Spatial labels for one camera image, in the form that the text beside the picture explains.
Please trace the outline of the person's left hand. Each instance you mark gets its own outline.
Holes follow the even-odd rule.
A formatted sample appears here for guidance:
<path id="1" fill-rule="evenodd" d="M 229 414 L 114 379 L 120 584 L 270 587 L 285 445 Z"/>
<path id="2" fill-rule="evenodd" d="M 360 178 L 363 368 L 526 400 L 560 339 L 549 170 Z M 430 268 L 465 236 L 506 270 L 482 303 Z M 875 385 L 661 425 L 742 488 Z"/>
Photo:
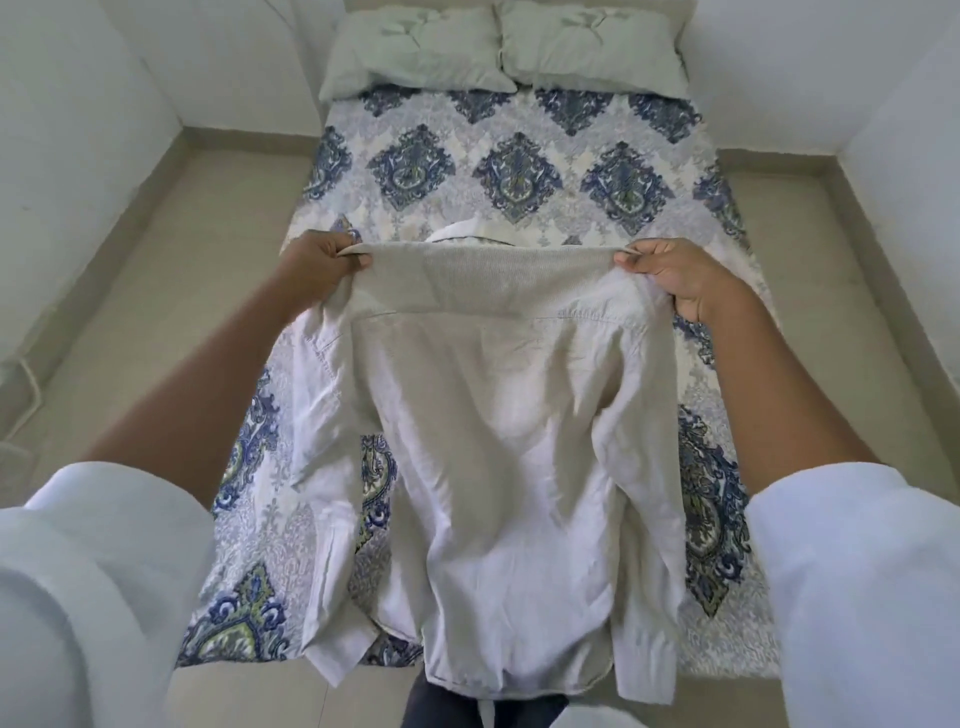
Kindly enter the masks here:
<path id="1" fill-rule="evenodd" d="M 342 280 L 358 273 L 325 270 L 321 262 L 319 232 L 306 230 L 295 237 L 280 256 L 275 277 L 287 323 L 292 323 L 307 310 L 320 307 Z"/>

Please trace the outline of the person's right hand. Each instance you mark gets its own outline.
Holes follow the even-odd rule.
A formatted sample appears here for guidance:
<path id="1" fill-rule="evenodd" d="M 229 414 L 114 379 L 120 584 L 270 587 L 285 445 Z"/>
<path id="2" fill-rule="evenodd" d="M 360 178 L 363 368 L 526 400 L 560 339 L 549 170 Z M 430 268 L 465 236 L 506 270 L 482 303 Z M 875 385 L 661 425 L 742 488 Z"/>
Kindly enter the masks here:
<path id="1" fill-rule="evenodd" d="M 741 278 L 686 238 L 638 239 L 615 252 L 613 262 L 624 271 L 651 278 L 670 296 L 700 291 L 707 325 L 747 289 Z"/>

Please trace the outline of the beige button-up shirt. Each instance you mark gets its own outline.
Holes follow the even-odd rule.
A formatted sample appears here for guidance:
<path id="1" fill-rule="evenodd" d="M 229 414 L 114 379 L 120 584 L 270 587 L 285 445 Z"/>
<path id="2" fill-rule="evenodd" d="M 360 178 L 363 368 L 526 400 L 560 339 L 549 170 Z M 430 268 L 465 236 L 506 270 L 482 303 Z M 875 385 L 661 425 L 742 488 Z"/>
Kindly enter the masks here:
<path id="1" fill-rule="evenodd" d="M 686 593 L 673 305 L 615 248 L 358 245 L 293 326 L 307 660 L 382 630 L 480 699 L 671 703 Z"/>

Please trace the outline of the person's right forearm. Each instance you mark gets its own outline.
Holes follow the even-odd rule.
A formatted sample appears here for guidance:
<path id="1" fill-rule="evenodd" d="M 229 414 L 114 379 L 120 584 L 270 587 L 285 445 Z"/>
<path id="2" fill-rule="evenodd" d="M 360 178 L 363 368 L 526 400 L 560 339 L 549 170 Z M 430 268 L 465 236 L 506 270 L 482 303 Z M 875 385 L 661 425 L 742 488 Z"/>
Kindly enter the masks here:
<path id="1" fill-rule="evenodd" d="M 711 335 L 740 478 L 750 495 L 806 470 L 880 463 L 744 282 L 722 282 L 702 296 L 698 312 Z"/>

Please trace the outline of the person's left forearm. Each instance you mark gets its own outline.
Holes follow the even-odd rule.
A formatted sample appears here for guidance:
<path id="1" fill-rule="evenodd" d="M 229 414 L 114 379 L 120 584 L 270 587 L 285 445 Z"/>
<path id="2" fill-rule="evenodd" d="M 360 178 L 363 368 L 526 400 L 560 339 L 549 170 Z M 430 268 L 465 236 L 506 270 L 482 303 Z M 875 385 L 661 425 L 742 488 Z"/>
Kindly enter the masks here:
<path id="1" fill-rule="evenodd" d="M 258 287 L 79 461 L 147 473 L 210 508 L 273 346 L 311 306 L 279 281 Z"/>

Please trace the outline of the blue patterned bed cover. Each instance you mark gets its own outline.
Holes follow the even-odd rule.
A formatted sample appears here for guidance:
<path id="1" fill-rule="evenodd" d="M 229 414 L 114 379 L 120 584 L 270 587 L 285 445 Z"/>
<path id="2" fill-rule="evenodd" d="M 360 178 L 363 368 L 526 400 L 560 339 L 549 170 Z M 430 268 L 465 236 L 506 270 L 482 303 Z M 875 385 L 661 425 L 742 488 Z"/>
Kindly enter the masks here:
<path id="1" fill-rule="evenodd" d="M 384 86 L 332 104 L 287 237 L 308 228 L 365 241 L 425 240 L 479 218 L 542 247 L 641 237 L 701 244 L 769 288 L 701 114 L 653 94 L 428 92 Z M 779 677 L 769 599 L 755 565 L 728 418 L 702 324 L 676 318 L 678 440 L 686 513 L 679 669 Z M 217 553 L 178 668 L 300 658 L 315 529 L 285 484 L 291 344 L 257 383 L 212 507 Z"/>

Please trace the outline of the pale green pillow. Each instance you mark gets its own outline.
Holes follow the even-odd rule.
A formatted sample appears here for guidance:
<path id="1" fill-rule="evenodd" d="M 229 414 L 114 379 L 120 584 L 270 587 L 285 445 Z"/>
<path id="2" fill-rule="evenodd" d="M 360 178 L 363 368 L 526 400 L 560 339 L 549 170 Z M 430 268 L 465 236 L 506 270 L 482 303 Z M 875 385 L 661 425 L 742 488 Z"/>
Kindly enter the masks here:
<path id="1" fill-rule="evenodd" d="M 654 94 L 689 101 L 670 19 L 653 9 L 502 0 L 504 72 L 539 91 Z"/>
<path id="2" fill-rule="evenodd" d="M 339 24 L 318 90 L 330 103 L 389 85 L 422 91 L 513 94 L 500 64 L 492 6 L 383 6 L 351 12 Z"/>

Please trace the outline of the person's white right sleeve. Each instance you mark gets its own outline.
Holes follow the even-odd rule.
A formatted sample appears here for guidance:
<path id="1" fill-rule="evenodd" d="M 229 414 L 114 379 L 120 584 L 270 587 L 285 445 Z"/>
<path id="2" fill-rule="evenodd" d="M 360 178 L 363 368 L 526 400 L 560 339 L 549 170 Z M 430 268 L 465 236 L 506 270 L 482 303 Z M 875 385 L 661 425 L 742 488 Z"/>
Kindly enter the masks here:
<path id="1" fill-rule="evenodd" d="M 752 496 L 790 728 L 960 728 L 960 506 L 893 467 Z"/>

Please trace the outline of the person's white sleeve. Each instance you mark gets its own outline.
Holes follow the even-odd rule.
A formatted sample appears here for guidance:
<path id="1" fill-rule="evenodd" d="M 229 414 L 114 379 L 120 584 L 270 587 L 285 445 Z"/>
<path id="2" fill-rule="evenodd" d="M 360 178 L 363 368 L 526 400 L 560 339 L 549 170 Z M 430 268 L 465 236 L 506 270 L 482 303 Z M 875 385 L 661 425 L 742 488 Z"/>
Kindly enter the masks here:
<path id="1" fill-rule="evenodd" d="M 960 506 L 893 467 L 752 496 L 790 728 L 960 728 Z"/>
<path id="2" fill-rule="evenodd" d="M 168 728 L 213 556 L 209 508 L 132 467 L 71 464 L 0 509 L 0 728 Z"/>

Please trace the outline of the person's white left sleeve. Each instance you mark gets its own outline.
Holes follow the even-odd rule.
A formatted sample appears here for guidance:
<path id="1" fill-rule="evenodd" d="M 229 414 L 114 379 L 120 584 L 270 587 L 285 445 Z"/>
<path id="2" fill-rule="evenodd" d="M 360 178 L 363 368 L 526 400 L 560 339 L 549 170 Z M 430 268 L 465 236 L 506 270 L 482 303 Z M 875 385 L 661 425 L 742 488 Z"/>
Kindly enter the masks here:
<path id="1" fill-rule="evenodd" d="M 213 556 L 209 508 L 132 467 L 71 464 L 0 509 L 0 728 L 168 728 Z"/>

